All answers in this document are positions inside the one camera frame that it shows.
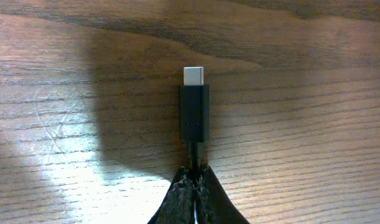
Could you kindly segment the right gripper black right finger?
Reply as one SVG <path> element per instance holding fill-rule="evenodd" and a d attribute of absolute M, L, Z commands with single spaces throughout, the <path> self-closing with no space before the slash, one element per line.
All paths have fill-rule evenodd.
<path fill-rule="evenodd" d="M 200 166 L 195 196 L 197 222 L 202 224 L 249 224 L 233 205 L 208 164 Z"/>

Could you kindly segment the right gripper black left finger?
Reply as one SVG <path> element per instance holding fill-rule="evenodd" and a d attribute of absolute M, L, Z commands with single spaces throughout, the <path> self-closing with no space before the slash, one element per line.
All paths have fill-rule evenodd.
<path fill-rule="evenodd" d="M 148 224 L 194 224 L 193 191 L 189 170 L 180 167 L 161 205 Z"/>

